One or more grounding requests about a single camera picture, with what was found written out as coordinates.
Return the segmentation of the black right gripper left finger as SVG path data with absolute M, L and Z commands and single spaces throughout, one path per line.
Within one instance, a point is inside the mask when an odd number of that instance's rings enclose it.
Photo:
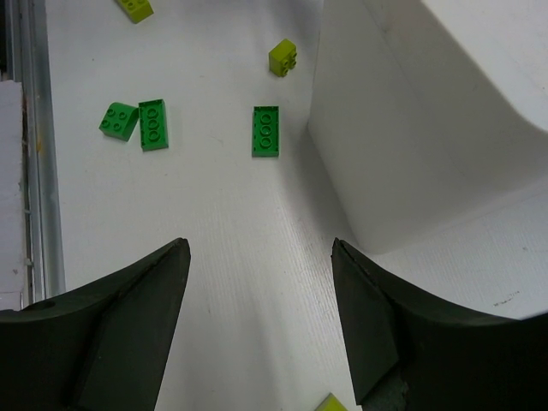
M 2 409 L 154 409 L 189 266 L 178 238 L 78 289 L 2 311 Z

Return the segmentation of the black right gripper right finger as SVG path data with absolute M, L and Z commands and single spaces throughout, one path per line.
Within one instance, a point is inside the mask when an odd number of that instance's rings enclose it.
M 333 282 L 354 398 L 365 410 L 544 410 L 547 317 L 437 297 L 335 240 Z

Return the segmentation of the green sloped lego brick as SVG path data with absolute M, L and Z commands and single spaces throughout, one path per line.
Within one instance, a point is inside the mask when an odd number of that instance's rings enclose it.
M 113 102 L 98 129 L 106 136 L 128 142 L 139 120 L 139 110 L 132 105 Z

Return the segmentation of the green lego plate two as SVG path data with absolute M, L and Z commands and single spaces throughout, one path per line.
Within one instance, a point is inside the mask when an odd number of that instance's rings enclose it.
M 162 99 L 139 103 L 140 145 L 144 152 L 169 147 L 165 103 Z

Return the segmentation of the green lego plate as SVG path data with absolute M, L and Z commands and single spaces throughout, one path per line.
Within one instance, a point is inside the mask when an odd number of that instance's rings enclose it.
M 252 155 L 254 158 L 279 156 L 279 107 L 253 108 Z

